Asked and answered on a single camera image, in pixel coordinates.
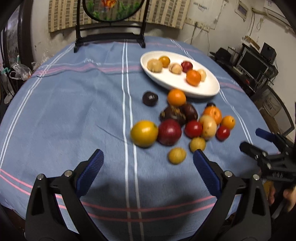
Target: red fruit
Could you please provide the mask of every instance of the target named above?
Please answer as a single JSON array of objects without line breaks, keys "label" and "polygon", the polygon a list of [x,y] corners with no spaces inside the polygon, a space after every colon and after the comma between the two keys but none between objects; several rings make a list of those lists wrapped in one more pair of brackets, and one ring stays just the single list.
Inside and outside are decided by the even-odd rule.
[{"label": "red fruit", "polygon": [[225,141],[230,136],[230,130],[225,126],[220,126],[216,132],[219,141]]},{"label": "red fruit", "polygon": [[186,124],[184,133],[191,139],[199,137],[202,134],[202,124],[196,120],[192,120]]},{"label": "red fruit", "polygon": [[158,127],[157,140],[162,145],[172,146],[180,139],[181,135],[182,130],[179,123],[173,119],[167,119]]},{"label": "red fruit", "polygon": [[187,73],[189,70],[193,69],[193,65],[189,61],[184,61],[183,63],[181,63],[181,66],[184,73]]}]

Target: blue gripper pad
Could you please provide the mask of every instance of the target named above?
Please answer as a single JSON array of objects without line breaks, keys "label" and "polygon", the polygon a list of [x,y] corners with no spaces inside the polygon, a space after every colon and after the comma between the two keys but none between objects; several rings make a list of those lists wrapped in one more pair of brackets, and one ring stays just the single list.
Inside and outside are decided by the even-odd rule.
[{"label": "blue gripper pad", "polygon": [[97,150],[89,160],[89,164],[76,182],[76,195],[78,198],[87,194],[91,184],[96,178],[104,163],[104,153],[101,150]]},{"label": "blue gripper pad", "polygon": [[256,133],[256,136],[261,137],[269,142],[275,141],[275,135],[268,131],[258,128],[255,133]]},{"label": "blue gripper pad", "polygon": [[211,168],[207,159],[204,158],[198,150],[193,154],[193,163],[198,170],[202,180],[212,196],[217,198],[221,195],[221,182],[213,169]]}]

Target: power strip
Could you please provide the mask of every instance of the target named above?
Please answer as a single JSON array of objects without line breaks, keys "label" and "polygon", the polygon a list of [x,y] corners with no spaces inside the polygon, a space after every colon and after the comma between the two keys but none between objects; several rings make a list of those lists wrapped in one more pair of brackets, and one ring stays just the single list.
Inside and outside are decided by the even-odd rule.
[{"label": "power strip", "polygon": [[205,25],[204,23],[202,22],[198,22],[198,21],[195,21],[191,18],[186,18],[185,19],[185,23],[189,24],[189,25],[192,25],[192,26],[195,26],[197,28],[200,28],[201,30],[204,30],[206,32],[209,32],[211,27],[210,26],[207,26]]}]

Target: goldfish decoration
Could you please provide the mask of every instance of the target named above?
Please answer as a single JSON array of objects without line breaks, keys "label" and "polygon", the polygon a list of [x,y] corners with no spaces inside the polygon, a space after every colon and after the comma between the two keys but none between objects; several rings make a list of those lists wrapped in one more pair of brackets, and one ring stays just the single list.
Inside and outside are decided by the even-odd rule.
[{"label": "goldfish decoration", "polygon": [[103,5],[102,12],[108,12],[111,8],[113,8],[117,2],[117,0],[101,0]]}]

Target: white plate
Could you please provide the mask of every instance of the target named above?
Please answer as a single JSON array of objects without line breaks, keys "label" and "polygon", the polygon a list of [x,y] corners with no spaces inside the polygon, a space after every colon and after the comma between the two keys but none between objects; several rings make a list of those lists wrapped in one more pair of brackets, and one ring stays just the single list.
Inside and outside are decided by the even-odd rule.
[{"label": "white plate", "polygon": [[[170,58],[171,63],[181,64],[183,61],[189,61],[193,65],[194,70],[205,70],[207,77],[204,82],[200,82],[197,87],[191,86],[186,82],[186,74],[183,72],[181,75],[171,73],[168,68],[163,68],[161,73],[153,73],[147,69],[147,62],[152,59],[159,59],[161,56]],[[220,90],[220,85],[217,78],[206,67],[196,62],[193,59],[185,57],[181,54],[176,54],[167,51],[151,51],[141,56],[141,65],[146,74],[157,84],[162,87],[170,89],[182,90],[186,96],[203,98],[216,95]]]}]

